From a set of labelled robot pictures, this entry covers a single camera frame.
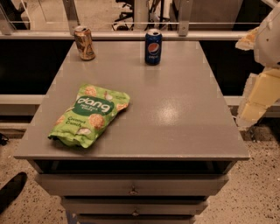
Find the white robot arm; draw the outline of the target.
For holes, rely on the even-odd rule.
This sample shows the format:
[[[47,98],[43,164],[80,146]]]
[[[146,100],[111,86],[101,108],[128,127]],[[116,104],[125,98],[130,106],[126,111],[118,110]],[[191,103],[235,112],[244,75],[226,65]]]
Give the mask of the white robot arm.
[[[280,99],[280,1],[262,1],[272,11],[235,44],[237,49],[252,50],[255,62],[263,66],[259,74],[251,73],[246,80],[235,119],[242,129],[255,125]]]

